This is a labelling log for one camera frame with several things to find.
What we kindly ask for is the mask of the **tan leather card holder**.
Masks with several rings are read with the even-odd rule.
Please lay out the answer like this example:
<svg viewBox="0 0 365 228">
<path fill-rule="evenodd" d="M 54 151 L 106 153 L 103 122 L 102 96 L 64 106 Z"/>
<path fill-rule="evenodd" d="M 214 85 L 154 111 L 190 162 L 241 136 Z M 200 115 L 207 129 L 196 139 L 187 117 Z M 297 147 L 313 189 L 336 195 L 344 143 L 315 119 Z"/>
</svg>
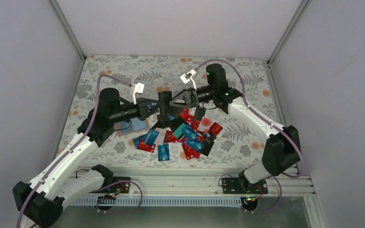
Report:
<svg viewBox="0 0 365 228">
<path fill-rule="evenodd" d="M 147 120 L 139 120 L 138 118 L 134 118 L 130 121 L 122 121 L 118 122 L 114 125 L 115 132 L 118 136 L 123 136 L 131 133 L 135 133 L 142 130 L 148 130 L 149 124 Z"/>
</svg>

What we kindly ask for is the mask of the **teal striped card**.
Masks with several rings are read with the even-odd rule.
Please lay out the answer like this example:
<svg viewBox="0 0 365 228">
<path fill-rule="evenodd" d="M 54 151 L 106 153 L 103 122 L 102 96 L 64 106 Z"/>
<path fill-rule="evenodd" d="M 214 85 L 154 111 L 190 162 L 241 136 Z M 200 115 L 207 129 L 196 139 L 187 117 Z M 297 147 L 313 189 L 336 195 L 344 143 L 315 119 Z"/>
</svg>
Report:
<svg viewBox="0 0 365 228">
<path fill-rule="evenodd" d="M 173 131 L 173 136 L 177 139 L 177 140 L 181 140 L 182 138 L 184 138 L 184 134 L 183 134 L 183 128 L 186 126 L 185 123 L 181 124 L 180 126 L 178 126 L 174 131 Z"/>
</svg>

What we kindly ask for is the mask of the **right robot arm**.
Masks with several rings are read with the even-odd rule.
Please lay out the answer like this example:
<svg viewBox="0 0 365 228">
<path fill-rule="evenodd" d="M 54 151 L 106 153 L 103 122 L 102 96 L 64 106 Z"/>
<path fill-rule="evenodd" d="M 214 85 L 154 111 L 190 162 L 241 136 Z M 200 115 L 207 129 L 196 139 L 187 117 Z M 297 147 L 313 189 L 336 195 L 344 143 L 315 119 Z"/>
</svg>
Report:
<svg viewBox="0 0 365 228">
<path fill-rule="evenodd" d="M 230 87 L 222 65 L 207 62 L 207 86 L 192 87 L 182 90 L 174 96 L 168 105 L 180 108 L 198 108 L 200 104 L 213 101 L 215 106 L 226 114 L 242 121 L 260 139 L 265 141 L 260 161 L 239 173 L 239 189 L 251 193 L 257 182 L 269 177 L 285 175 L 286 169 L 295 163 L 301 164 L 299 178 L 304 173 L 304 158 L 301 153 L 298 130 L 290 125 L 283 126 L 268 118 L 261 111 L 247 102 L 245 89 L 240 91 Z"/>
</svg>

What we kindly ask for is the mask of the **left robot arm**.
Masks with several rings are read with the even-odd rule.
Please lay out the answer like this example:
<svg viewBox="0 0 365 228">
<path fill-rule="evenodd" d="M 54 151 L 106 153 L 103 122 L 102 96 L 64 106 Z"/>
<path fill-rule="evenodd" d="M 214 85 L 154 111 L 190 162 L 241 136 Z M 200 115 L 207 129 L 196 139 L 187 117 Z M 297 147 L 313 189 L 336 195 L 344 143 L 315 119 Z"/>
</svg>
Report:
<svg viewBox="0 0 365 228">
<path fill-rule="evenodd" d="M 69 184 L 69 176 L 81 162 L 97 150 L 114 132 L 115 123 L 134 118 L 145 120 L 159 111 L 156 101 L 123 99 L 115 88 L 97 90 L 95 106 L 77 129 L 65 150 L 29 182 L 13 187 L 19 210 L 17 228 L 49 228 L 73 201 L 93 192 L 113 193 L 123 181 L 115 181 L 114 173 L 103 165 L 95 165 Z"/>
</svg>

